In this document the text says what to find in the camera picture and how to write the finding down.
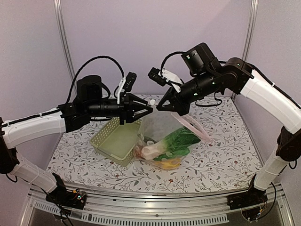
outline table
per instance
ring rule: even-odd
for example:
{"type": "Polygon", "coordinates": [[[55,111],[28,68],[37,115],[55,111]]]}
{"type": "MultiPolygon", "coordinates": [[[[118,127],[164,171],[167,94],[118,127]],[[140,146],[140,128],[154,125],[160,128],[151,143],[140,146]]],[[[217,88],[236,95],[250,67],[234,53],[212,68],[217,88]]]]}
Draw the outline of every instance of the table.
{"type": "MultiPolygon", "coordinates": [[[[157,103],[162,98],[139,96],[157,103]]],[[[232,100],[221,99],[218,107],[191,105],[190,115],[201,122],[213,143],[200,142],[178,169],[162,170],[138,160],[122,167],[106,159],[89,143],[105,122],[91,122],[63,134],[47,171],[65,181],[135,192],[204,193],[246,188],[261,163],[232,100]]],[[[214,102],[213,97],[205,97],[199,103],[214,102]]]]}

